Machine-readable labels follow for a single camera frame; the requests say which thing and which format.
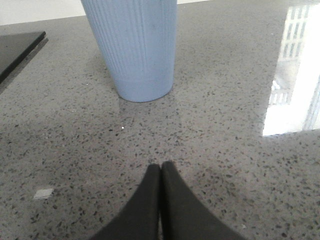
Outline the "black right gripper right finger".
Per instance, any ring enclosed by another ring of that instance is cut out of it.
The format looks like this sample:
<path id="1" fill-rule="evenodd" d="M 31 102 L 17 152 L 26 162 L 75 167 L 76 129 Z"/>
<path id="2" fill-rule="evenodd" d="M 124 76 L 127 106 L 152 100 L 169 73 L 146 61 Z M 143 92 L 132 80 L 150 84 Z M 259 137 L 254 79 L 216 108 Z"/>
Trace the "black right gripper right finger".
<path id="1" fill-rule="evenodd" d="M 193 194 L 174 163 L 161 166 L 161 221 L 165 240 L 243 240 Z"/>

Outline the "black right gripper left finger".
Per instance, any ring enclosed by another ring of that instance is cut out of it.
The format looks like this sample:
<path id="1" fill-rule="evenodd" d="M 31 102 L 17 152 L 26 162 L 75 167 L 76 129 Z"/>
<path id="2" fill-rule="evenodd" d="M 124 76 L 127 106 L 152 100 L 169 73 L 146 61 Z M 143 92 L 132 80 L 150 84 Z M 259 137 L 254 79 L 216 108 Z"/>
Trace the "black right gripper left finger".
<path id="1" fill-rule="evenodd" d="M 120 213 L 91 239 L 156 240 L 159 227 L 160 183 L 160 166 L 149 165 L 141 183 Z"/>

